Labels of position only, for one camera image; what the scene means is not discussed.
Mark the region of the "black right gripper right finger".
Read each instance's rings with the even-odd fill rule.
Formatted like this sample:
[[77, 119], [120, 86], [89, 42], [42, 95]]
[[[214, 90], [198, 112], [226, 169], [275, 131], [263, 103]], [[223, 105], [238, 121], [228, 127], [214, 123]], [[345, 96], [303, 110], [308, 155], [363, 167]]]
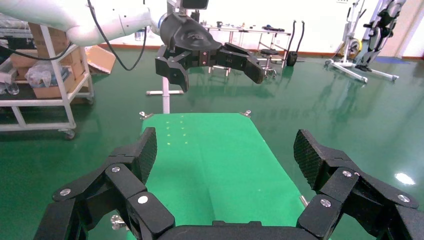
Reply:
[[315, 196], [296, 227], [327, 240], [344, 215], [377, 240], [421, 240], [424, 213], [408, 193], [363, 172], [348, 155], [300, 129], [293, 156]]

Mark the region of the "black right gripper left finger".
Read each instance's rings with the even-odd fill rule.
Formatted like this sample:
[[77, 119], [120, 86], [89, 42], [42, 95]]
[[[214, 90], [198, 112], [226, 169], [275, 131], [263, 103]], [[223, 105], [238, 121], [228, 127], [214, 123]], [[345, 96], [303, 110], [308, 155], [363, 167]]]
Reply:
[[156, 156], [156, 130], [147, 127], [136, 142], [115, 148], [99, 168], [57, 189], [34, 238], [86, 240], [104, 215], [117, 211], [136, 239], [159, 239], [175, 226], [175, 218], [146, 187]]

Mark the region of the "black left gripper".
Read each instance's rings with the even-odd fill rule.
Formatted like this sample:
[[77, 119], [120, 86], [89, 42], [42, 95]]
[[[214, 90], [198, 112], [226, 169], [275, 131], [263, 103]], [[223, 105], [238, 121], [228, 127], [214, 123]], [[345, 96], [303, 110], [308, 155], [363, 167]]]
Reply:
[[155, 57], [156, 74], [172, 85], [189, 89], [188, 67], [218, 66], [242, 71], [256, 84], [261, 84], [265, 70], [247, 49], [232, 43], [215, 41], [201, 24], [187, 15], [168, 14], [161, 22], [159, 35], [164, 43]]

